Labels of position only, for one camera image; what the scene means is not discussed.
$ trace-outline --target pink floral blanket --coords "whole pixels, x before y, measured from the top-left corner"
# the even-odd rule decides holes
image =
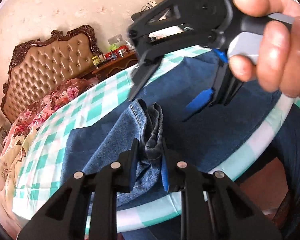
[[[23,227],[12,212],[13,195],[20,168],[37,131],[59,108],[96,84],[98,78],[68,80],[29,105],[13,123],[0,157],[0,223],[13,239]]]
[[[96,83],[98,83],[97,78],[90,80],[70,79],[60,84],[44,98],[32,103],[20,113],[13,131],[13,137],[27,135],[32,127],[38,130],[54,112]]]

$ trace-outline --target checkered tablecloth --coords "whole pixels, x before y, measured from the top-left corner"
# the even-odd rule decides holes
[[[183,57],[195,57],[207,51],[209,49],[193,46],[167,54],[149,82],[177,66]],[[132,86],[130,78],[132,70],[133,67],[123,70],[89,89],[55,112],[42,125],[20,171],[12,207],[16,215],[31,219],[58,190],[66,141],[70,131],[94,124],[124,102]],[[292,99],[282,95],[274,109],[247,142],[214,170],[224,171],[231,179],[239,177],[271,142],[292,103]],[[180,194],[173,193],[135,208],[118,211],[118,231],[150,226],[175,217],[180,212]]]

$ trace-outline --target wall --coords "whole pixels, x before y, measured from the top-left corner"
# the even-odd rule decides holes
[[[102,50],[108,39],[122,34],[132,23],[130,16],[149,0],[6,0],[0,6],[0,103],[2,85],[14,47],[30,39],[45,40],[52,30],[64,32],[89,24]],[[0,110],[0,125],[4,117]]]

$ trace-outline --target bottle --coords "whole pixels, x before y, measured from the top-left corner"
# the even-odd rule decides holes
[[[112,59],[117,59],[117,55],[111,50],[111,58]]]
[[[103,54],[99,55],[100,61],[103,62],[105,60],[105,57],[103,56]]]
[[[129,41],[127,41],[127,40],[125,40],[125,41],[126,41],[126,43],[127,43],[127,48],[128,48],[128,50],[132,51],[132,50],[135,49],[135,47],[132,46],[131,43],[130,43]]]

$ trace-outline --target blue fabric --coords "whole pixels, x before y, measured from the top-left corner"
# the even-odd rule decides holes
[[[124,102],[90,127],[70,132],[62,166],[63,183],[75,171],[99,171],[141,138],[138,176],[133,194],[119,194],[120,209],[130,208],[166,195],[160,177],[161,147],[158,120],[163,118],[163,136],[168,148],[183,159],[209,171],[226,160],[261,124],[279,92],[264,92],[257,82],[248,82],[228,106],[208,107],[182,122],[184,107],[201,91],[210,88],[218,66],[213,52],[185,57],[174,69],[143,88],[141,100]],[[154,142],[146,151],[154,131]]]
[[[288,219],[281,229],[283,239],[300,240],[300,108],[296,105],[292,106],[287,119],[263,155],[270,155],[267,162],[279,158],[286,172],[289,191],[293,194]],[[125,240],[179,240],[180,226],[181,216],[178,216],[122,234]]]

